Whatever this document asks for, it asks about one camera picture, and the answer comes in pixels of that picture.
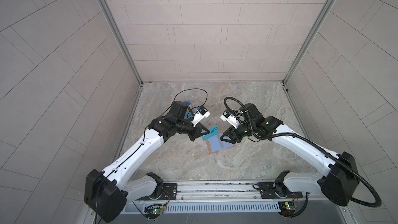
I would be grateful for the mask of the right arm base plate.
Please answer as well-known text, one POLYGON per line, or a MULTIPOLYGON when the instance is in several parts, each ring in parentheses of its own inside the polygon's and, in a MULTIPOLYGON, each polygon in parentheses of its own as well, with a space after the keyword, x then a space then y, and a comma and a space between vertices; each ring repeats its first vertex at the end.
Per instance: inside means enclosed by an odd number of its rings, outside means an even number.
POLYGON ((259 182, 253 188, 260 192, 262 199, 293 199, 303 198, 301 192, 291 192, 283 183, 259 182))

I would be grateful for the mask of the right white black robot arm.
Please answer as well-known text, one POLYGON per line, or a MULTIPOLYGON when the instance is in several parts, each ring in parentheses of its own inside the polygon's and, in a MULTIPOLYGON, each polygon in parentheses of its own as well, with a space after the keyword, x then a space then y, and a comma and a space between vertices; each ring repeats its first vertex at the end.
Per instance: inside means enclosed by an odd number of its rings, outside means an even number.
POLYGON ((354 175, 313 145, 296 138, 296 132, 281 120, 274 116, 263 117, 254 104, 246 104, 239 109, 239 113, 245 118, 243 123, 239 123, 236 116, 228 110, 221 115, 220 118, 231 125, 223 134, 223 141, 236 144, 246 136, 279 134, 279 137, 272 139, 274 143, 294 152, 317 170, 313 174, 285 172, 282 185, 291 192, 323 194, 339 206, 348 205, 359 184, 354 175))

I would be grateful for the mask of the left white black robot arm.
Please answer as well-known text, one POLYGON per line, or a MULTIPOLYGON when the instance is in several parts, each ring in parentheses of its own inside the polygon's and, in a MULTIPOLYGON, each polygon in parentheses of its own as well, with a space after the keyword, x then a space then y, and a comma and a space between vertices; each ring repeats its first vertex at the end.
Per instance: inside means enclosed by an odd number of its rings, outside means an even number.
POLYGON ((131 181, 141 164, 175 134, 186 134, 191 141, 210 131, 200 122, 210 113, 198 107, 193 119, 185 118, 188 105, 174 101, 165 116, 154 119, 139 140, 116 161, 102 169, 94 169, 86 177, 84 202, 95 212, 95 223, 113 221, 125 206, 142 197, 157 199, 162 194, 163 180, 154 173, 131 181))

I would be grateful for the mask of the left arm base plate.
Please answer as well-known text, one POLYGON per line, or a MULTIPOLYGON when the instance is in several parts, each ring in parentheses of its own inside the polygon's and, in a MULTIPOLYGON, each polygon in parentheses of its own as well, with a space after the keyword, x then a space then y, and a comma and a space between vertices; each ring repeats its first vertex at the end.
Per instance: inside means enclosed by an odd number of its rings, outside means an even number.
POLYGON ((162 189, 158 190, 151 196, 139 198, 138 201, 166 201, 176 200, 177 183, 163 183, 162 189))

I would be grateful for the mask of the teal VIP chip card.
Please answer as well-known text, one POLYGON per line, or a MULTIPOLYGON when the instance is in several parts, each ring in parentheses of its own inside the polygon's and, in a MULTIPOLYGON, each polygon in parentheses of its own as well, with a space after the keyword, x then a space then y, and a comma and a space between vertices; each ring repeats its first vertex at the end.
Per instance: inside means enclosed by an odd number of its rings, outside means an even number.
POLYGON ((212 137, 214 137, 214 136, 216 136, 218 134, 219 134, 218 126, 215 125, 215 126, 209 128, 209 133, 206 134, 205 136, 203 136, 202 140, 206 141, 206 140, 208 140, 208 139, 210 139, 210 138, 212 138, 212 137))

